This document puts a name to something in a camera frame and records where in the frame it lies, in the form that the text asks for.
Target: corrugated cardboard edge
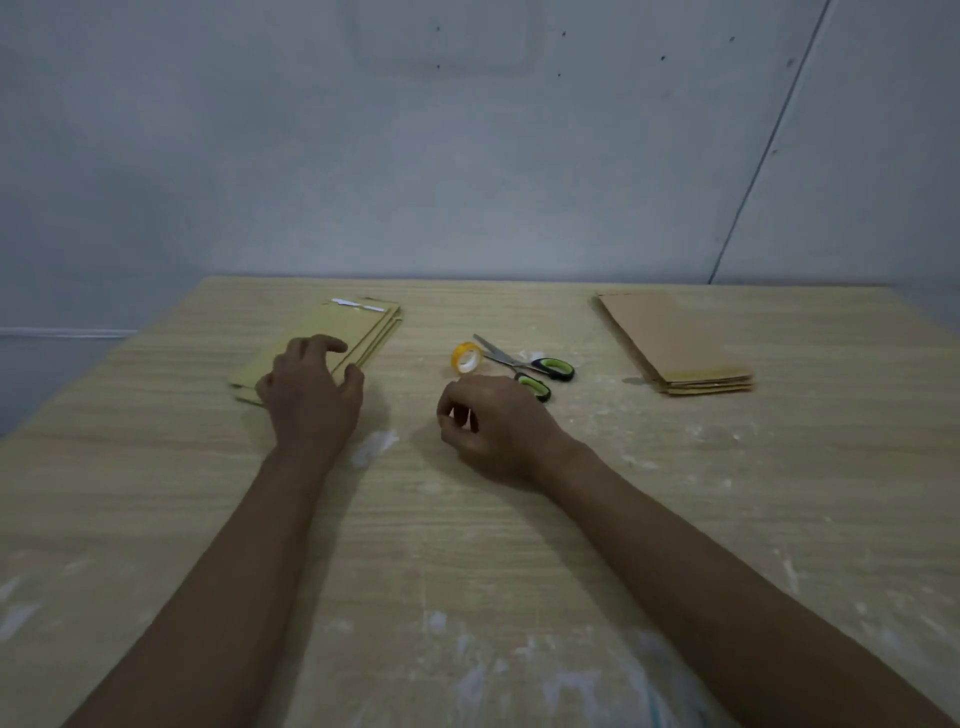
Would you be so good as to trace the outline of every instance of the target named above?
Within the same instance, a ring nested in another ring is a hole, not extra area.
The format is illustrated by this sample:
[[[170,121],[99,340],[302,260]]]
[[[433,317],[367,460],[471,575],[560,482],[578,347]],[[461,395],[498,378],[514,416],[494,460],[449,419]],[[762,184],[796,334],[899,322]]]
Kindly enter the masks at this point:
[[[701,395],[715,394],[720,392],[750,391],[753,386],[753,370],[746,364],[737,365],[730,368],[719,368],[696,371],[685,371],[674,379],[667,381],[664,379],[657,368],[643,355],[643,351],[636,345],[630,335],[613,317],[613,314],[603,303],[604,296],[623,296],[630,295],[634,291],[630,290],[611,290],[599,291],[593,298],[595,307],[600,315],[612,325],[614,335],[623,344],[624,349],[633,356],[638,368],[648,379],[651,385],[658,391],[670,395]]]

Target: scissors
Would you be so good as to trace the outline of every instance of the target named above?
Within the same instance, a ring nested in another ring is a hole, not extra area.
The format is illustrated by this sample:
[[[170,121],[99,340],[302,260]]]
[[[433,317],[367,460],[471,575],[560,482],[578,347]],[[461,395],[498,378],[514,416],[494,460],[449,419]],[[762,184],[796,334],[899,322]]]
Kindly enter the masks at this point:
[[[550,388],[539,379],[526,375],[523,372],[518,372],[518,369],[531,369],[534,372],[540,372],[558,381],[570,381],[573,379],[573,375],[576,374],[576,370],[562,359],[544,357],[534,359],[533,361],[520,361],[505,353],[502,349],[495,347],[483,336],[473,334],[473,338],[480,342],[483,348],[486,349],[486,351],[483,352],[484,356],[513,369],[514,372],[516,372],[514,379],[533,392],[539,401],[546,402],[550,399]]]

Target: scissor handle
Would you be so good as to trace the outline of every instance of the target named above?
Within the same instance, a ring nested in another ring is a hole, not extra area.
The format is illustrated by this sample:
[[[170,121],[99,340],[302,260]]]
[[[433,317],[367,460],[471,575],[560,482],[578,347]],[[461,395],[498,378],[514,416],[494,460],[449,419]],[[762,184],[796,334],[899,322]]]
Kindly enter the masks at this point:
[[[530,367],[558,381],[570,381],[577,373],[577,370],[562,359],[552,359],[549,357],[534,359],[530,362]]]
[[[523,372],[517,372],[514,379],[533,392],[534,397],[536,397],[538,401],[547,401],[550,399],[550,388],[539,379],[534,379],[532,376],[526,375]]]

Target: right hand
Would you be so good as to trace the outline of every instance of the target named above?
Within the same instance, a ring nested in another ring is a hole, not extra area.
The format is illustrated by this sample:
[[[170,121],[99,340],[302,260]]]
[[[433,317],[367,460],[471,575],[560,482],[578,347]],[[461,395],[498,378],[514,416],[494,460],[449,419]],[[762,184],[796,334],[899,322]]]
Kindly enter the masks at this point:
[[[495,476],[539,481],[578,445],[529,389],[506,376],[451,381],[437,403],[437,422],[461,459]]]

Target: hand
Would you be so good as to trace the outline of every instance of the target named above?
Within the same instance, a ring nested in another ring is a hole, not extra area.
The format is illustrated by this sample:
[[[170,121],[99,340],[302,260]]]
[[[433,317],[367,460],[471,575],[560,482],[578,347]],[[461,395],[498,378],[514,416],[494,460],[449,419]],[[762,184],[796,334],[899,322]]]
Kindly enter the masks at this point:
[[[437,421],[444,442],[476,470],[540,485],[544,472],[579,445],[529,389],[506,376],[466,375],[450,382],[437,404]]]
[[[291,339],[274,359],[274,370],[256,383],[281,452],[333,458],[357,426],[363,403],[363,373],[347,365],[344,383],[334,384],[326,353],[345,352],[332,336]]]

